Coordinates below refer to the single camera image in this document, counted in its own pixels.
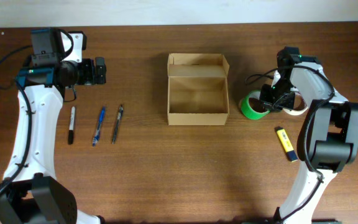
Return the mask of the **beige masking tape roll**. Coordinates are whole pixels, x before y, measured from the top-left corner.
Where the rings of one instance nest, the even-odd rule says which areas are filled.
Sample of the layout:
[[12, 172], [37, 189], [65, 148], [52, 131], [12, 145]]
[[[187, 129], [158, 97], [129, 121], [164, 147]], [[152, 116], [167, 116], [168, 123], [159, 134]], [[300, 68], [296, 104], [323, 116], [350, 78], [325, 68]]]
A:
[[286, 114], [289, 114], [291, 116], [299, 116], [302, 115], [305, 111], [308, 110], [308, 106], [305, 103], [302, 95], [299, 92], [295, 93], [295, 108], [292, 110], [284, 108], [283, 111], [286, 112]]

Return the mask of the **green tape roll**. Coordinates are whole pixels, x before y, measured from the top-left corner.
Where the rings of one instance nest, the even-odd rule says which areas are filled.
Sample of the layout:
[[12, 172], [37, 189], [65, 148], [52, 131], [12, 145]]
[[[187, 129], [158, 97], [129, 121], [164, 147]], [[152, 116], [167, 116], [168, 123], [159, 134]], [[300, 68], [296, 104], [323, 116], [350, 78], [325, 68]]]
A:
[[258, 120], [266, 116], [270, 113], [269, 110], [265, 110], [264, 112], [258, 112], [250, 105], [250, 99], [259, 100], [260, 98], [260, 90], [253, 90], [248, 93], [247, 96], [245, 96], [240, 103], [240, 110], [242, 114], [251, 120]]

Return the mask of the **yellow highlighter blue cap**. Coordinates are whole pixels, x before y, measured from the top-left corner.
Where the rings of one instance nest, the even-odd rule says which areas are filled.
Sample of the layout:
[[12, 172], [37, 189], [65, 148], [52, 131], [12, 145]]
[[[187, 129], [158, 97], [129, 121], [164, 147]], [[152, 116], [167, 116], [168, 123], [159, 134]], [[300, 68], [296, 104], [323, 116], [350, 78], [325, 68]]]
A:
[[292, 143], [288, 137], [287, 132], [280, 126], [275, 128], [275, 132], [281, 142], [283, 150], [285, 151], [286, 157], [290, 162], [298, 160], [297, 154], [292, 146]]

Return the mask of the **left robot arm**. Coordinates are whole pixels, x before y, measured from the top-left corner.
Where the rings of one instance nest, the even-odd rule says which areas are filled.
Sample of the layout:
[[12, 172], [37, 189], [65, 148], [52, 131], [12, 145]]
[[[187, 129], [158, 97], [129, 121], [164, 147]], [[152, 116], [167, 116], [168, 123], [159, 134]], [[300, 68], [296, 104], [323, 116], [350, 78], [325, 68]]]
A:
[[87, 75], [104, 75], [104, 60], [62, 60], [23, 68], [19, 120], [11, 160], [0, 183], [1, 223], [104, 223], [78, 209], [75, 196], [56, 180], [54, 149], [65, 89]]

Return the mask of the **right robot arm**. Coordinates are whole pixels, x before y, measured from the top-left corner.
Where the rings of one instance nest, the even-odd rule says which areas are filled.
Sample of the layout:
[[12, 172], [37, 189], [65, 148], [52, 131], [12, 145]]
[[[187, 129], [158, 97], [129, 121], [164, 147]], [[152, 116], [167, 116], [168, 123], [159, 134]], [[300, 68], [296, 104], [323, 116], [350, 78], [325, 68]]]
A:
[[353, 163], [358, 150], [358, 103], [342, 96], [326, 78], [321, 62], [297, 47], [277, 53], [278, 76], [263, 85], [260, 102], [270, 111], [292, 109], [299, 93], [308, 112], [296, 150], [300, 168], [291, 191], [279, 206], [275, 223], [311, 223], [328, 184]]

